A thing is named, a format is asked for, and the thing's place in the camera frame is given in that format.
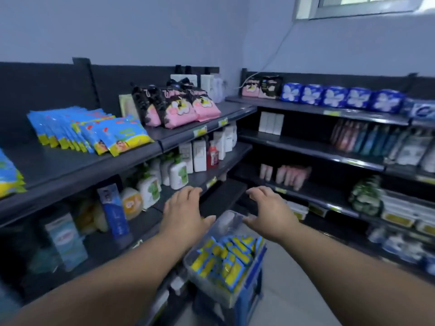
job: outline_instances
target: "window frame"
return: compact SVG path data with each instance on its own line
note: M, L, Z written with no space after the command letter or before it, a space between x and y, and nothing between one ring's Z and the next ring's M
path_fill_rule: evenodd
M334 17L380 15L397 12L412 12L417 10L422 2L423 0L380 0L320 7L320 0L312 0L308 18L304 19L322 19ZM304 20L302 18L297 18L297 12L299 11L300 3L301 0L296 0L297 7L294 14L295 20Z

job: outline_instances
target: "window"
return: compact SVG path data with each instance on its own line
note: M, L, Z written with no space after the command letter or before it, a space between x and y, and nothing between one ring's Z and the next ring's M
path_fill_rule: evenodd
M375 15L417 10L423 0L298 0L296 19Z

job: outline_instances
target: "hand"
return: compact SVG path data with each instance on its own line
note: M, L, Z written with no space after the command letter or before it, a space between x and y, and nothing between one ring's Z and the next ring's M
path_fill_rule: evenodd
M258 204L258 216L245 217L243 222L264 238L281 243L296 227L299 220L281 196L267 186L246 191Z
M175 240L178 248L186 251L196 244L215 222L216 216L201 218L199 194L201 188L186 186L177 191L166 203L160 234Z

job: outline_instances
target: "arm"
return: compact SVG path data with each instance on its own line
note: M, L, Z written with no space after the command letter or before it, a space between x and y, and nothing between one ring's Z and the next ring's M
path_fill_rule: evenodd
M296 260L343 325L434 323L435 287L299 223L269 187L247 193L258 217L245 223Z
M200 188L176 192L164 208L160 232L136 249L23 307L5 325L134 325L166 274L213 224L201 219Z

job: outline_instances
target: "wire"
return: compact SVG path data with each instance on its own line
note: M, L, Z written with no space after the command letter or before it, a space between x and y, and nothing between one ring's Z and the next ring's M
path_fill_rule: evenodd
M234 88L234 89L240 89L240 88L243 88L243 85L246 83L246 81L248 81L250 78L252 78L253 76L256 76L258 73L261 73L261 72L263 72L263 70L275 59L275 57L277 56L277 54L278 54L278 52L279 52L279 50L281 49L281 47L282 47L282 45L283 45L283 43L284 43L284 41L287 39L287 37L288 37L288 35L290 34L290 32L293 30L293 27L296 25L296 23L293 23L293 25L292 26L290 26L290 28L288 29L288 31L287 31L287 33L284 35L284 37L282 38L282 40L281 40L281 43L279 44L279 46L278 46L278 48L276 49L276 51L275 51L275 53L272 55L272 56L270 56L270 58L269 58L269 60L268 60L268 62L261 68L261 70L259 70L258 72L256 72L256 73L254 73L253 75L251 75L251 76L248 76L247 78L246 78L246 80L245 81L243 81L243 83L242 83L242 85L240 86L240 87L236 87L236 88Z

